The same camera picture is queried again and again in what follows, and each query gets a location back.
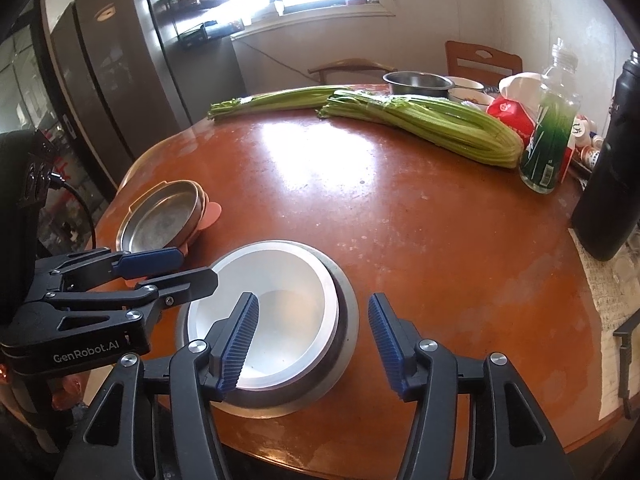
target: plastic bottle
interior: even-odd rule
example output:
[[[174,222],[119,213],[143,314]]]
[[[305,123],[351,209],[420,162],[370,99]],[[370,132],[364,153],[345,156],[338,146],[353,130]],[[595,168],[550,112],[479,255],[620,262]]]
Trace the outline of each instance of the plastic bottle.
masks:
[[[520,159],[520,177],[532,190],[551,193],[558,182],[562,158],[571,136],[580,97],[574,93],[578,57],[562,39],[553,46],[553,65],[540,83],[536,130]]]
[[[591,256],[610,260],[640,219],[640,59],[633,51],[616,82],[600,156],[571,222]]]

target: pink handle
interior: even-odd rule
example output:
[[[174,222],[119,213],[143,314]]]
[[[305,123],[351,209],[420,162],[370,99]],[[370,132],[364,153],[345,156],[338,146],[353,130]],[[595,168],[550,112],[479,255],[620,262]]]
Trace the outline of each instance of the pink handle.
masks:
[[[204,214],[202,218],[200,218],[200,222],[198,222],[198,226],[196,227],[197,231],[202,231],[207,227],[211,227],[218,218],[220,218],[220,214],[222,214],[222,207],[217,202],[207,202],[204,206]]]

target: black thermos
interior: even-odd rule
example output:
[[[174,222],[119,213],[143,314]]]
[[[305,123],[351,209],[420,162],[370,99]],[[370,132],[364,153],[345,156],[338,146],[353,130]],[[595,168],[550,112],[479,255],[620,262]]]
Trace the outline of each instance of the black thermos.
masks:
[[[616,82],[609,130],[571,216],[589,254],[607,261],[640,219],[640,58],[636,51]]]

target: red package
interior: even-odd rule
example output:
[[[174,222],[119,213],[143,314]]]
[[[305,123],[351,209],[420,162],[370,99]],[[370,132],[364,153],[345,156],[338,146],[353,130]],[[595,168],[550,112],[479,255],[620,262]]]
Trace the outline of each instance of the red package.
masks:
[[[529,145],[529,139],[536,129],[536,125],[519,102],[498,97],[489,105],[486,112],[496,119],[500,119],[501,123],[516,132],[525,146]]]

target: refrigerator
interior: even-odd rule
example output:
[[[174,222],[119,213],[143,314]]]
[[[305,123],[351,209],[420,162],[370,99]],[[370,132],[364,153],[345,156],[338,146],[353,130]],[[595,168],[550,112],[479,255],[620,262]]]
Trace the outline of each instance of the refrigerator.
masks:
[[[225,3],[73,0],[50,32],[78,135],[114,189],[151,146],[246,95]]]

